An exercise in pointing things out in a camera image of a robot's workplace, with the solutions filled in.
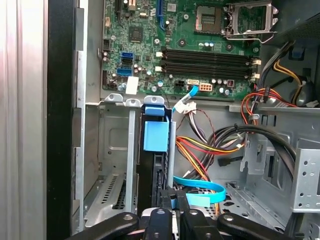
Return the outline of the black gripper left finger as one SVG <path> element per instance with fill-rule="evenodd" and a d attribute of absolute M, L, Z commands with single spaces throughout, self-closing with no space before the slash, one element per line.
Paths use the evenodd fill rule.
<path fill-rule="evenodd" d="M 160 191 L 160 205 L 141 217 L 121 212 L 70 236 L 69 240 L 171 240 L 174 189 Z"/>

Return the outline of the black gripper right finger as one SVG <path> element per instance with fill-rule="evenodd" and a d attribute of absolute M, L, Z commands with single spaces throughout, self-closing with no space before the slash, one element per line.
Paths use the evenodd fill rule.
<path fill-rule="evenodd" d="M 240 215 L 227 212 L 212 223 L 202 211 L 190 208 L 182 190 L 174 192 L 179 210 L 180 240 L 292 240 L 288 234 L 256 223 Z"/>

